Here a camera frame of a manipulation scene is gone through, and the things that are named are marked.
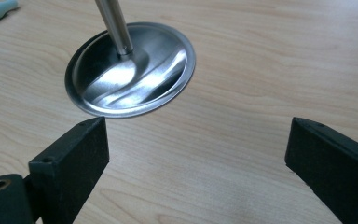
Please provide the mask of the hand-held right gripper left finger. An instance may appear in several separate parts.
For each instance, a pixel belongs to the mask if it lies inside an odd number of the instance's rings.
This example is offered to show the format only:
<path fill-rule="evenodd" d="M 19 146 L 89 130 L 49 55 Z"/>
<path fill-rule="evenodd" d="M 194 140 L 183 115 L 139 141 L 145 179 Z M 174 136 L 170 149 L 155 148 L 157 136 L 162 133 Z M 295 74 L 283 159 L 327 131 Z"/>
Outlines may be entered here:
<path fill-rule="evenodd" d="M 25 183 L 33 219 L 72 224 L 108 162 L 105 118 L 74 126 L 28 163 Z"/>

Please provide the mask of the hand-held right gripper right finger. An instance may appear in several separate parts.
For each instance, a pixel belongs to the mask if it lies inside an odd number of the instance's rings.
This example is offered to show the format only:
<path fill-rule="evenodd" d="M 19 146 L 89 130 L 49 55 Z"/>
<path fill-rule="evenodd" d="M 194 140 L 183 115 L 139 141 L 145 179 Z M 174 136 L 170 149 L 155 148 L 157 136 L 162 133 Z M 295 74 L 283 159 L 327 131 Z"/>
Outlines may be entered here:
<path fill-rule="evenodd" d="M 358 142 L 294 118 L 284 161 L 343 224 L 358 224 Z"/>

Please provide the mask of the round steel stand base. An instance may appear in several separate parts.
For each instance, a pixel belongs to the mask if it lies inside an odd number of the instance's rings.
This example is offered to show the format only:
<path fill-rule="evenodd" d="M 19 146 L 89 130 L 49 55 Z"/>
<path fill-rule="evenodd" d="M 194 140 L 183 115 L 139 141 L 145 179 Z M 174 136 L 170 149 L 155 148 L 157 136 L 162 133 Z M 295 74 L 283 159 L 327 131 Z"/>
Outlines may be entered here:
<path fill-rule="evenodd" d="M 195 50 L 178 30 L 124 20 L 118 0 L 95 0 L 106 30 L 83 44 L 68 63 L 65 88 L 94 116 L 123 119 L 166 105 L 193 76 Z"/>

